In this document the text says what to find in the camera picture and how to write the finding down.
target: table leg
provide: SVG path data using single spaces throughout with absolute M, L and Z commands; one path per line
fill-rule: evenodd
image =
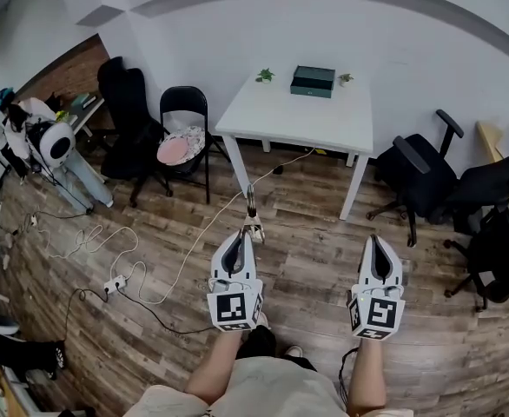
M 345 198 L 345 202 L 343 203 L 343 208 L 341 209 L 340 213 L 340 219 L 344 221 L 347 219 L 349 211 L 351 211 L 351 207 L 353 206 L 353 202 L 357 195 L 357 191 L 359 190 L 360 181 L 362 180 L 362 176 L 365 173 L 367 161 L 368 156 L 364 155 L 359 155 L 359 159 L 357 159 L 355 171 L 353 172 L 353 178 L 351 179 L 351 185 L 349 185 L 349 190 L 347 192 L 347 196 Z
M 262 139 L 262 149 L 264 153 L 270 152 L 270 141 L 268 139 Z
M 346 167 L 353 167 L 353 164 L 355 162 L 355 153 L 349 153 L 347 154 L 347 160 L 345 162 Z
M 245 170 L 245 164 L 241 158 L 241 152 L 237 146 L 237 141 L 233 136 L 222 135 L 221 137 L 223 139 L 223 143 L 226 145 L 226 150 L 228 151 L 231 165 L 234 167 L 235 177 L 241 186 L 241 191 L 245 197 L 247 197 L 247 187 L 250 184 L 250 181 L 248 180 L 247 171 Z

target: white robot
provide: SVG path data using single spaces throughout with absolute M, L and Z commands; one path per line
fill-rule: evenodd
M 256 214 L 253 187 L 248 186 L 247 217 L 212 257 L 208 307 L 214 325 L 221 331 L 256 328 L 262 309 L 262 281 L 256 278 L 253 242 L 264 242 L 261 220 Z
M 27 139 L 32 155 L 50 169 L 61 167 L 75 149 L 75 133 L 66 122 L 35 123 Z
M 390 245 L 371 235 L 360 259 L 359 282 L 347 302 L 354 336 L 383 341 L 397 332 L 405 307 L 402 275 L 400 258 Z

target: white sneaker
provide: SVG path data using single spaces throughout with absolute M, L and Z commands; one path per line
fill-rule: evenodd
M 300 346 L 292 346 L 286 351 L 285 355 L 289 355 L 290 357 L 302 357 L 303 350 Z
M 270 329 L 270 325 L 268 324 L 268 318 L 264 312 L 260 312 L 258 314 L 258 320 L 256 321 L 256 326 L 264 326 L 266 329 Z

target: black shoe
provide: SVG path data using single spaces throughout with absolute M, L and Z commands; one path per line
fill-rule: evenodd
M 65 369 L 67 366 L 66 360 L 65 360 L 65 345 L 63 344 L 63 341 L 58 341 L 56 343 L 56 349 L 54 350 L 56 354 L 56 364 L 60 369 Z

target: power strip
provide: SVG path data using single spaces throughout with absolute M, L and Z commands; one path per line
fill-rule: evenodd
M 117 291 L 117 289 L 123 290 L 127 284 L 127 279 L 123 275 L 118 275 L 113 280 L 109 280 L 104 283 L 104 291 L 109 295 Z

